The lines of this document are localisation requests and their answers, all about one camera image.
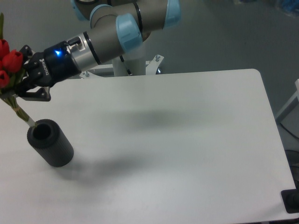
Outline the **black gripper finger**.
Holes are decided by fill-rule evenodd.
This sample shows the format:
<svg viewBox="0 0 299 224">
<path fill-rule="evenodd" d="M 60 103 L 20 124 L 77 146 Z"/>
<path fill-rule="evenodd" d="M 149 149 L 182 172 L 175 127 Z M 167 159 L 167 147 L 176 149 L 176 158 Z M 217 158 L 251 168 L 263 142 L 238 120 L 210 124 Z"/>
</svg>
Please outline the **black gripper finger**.
<svg viewBox="0 0 299 224">
<path fill-rule="evenodd" d="M 28 45 L 24 45 L 21 49 L 20 52 L 23 55 L 23 60 L 22 60 L 22 64 L 34 64 L 34 60 L 32 60 L 33 55 L 35 54 L 35 52 L 31 49 L 30 46 Z"/>
<path fill-rule="evenodd" d="M 40 87 L 32 83 L 20 82 L 14 87 L 14 92 L 26 101 L 50 101 L 50 87 Z"/>
</svg>

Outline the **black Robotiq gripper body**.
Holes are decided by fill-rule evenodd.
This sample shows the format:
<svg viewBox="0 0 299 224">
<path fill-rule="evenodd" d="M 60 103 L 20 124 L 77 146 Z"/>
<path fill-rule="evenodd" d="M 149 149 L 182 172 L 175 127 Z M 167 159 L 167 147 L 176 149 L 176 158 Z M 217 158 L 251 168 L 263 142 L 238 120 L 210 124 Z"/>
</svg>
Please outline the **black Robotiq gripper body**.
<svg viewBox="0 0 299 224">
<path fill-rule="evenodd" d="M 28 74 L 23 81 L 40 87 L 52 87 L 58 82 L 78 75 L 81 70 L 67 47 L 69 43 L 63 41 L 43 52 L 36 52 L 32 58 L 34 64 L 23 64 Z"/>
</svg>

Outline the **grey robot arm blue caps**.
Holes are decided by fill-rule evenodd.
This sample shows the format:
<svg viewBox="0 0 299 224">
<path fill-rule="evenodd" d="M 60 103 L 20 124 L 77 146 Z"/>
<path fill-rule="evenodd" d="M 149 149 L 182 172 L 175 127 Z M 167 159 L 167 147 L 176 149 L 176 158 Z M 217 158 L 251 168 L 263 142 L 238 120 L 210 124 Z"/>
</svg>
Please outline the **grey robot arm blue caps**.
<svg viewBox="0 0 299 224">
<path fill-rule="evenodd" d="M 21 49 L 26 75 L 9 92 L 24 100 L 50 101 L 56 83 L 120 57 L 143 43 L 156 30 L 175 26 L 181 19 L 177 0 L 74 0 L 77 16 L 90 29 L 43 52 Z"/>
</svg>

